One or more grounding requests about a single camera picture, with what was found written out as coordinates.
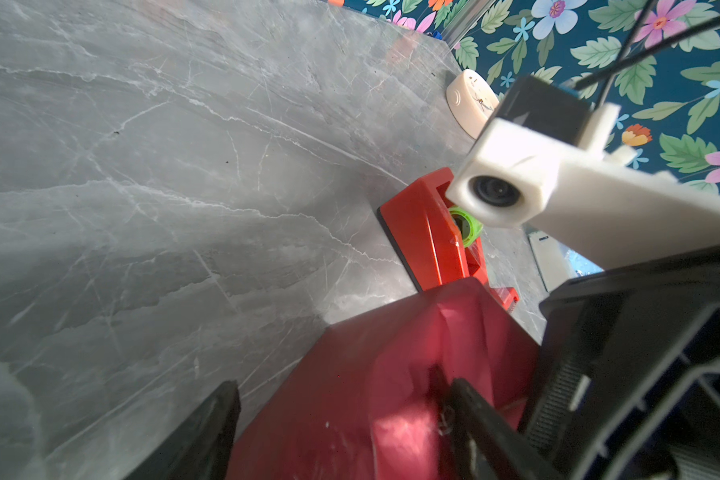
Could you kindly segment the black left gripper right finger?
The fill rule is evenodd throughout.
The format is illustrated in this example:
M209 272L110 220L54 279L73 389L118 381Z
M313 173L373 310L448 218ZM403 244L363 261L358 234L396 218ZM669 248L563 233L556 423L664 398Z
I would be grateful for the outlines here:
M459 479L561 477L466 380L453 381L447 408L454 414L450 440Z

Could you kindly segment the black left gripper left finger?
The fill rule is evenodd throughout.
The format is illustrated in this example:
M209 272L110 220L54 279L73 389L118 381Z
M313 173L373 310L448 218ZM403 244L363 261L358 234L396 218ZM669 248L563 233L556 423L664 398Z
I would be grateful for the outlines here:
M129 479L223 479L241 412L238 385L222 382Z

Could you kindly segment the maroon wrapping paper sheet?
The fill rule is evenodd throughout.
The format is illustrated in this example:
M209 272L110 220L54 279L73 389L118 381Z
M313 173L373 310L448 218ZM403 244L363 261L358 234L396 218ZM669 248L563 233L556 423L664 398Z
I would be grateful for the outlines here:
M328 327L235 442L231 479L452 479L440 427L467 380L511 426L538 344L474 279Z

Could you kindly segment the red tape dispenser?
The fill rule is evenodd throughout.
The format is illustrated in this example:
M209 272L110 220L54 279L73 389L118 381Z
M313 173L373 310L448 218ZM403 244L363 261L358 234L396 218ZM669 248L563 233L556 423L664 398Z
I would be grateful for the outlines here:
M520 296L490 284L482 224L445 197L453 179L449 168L418 178L377 209L379 222L418 291L472 277L510 312Z

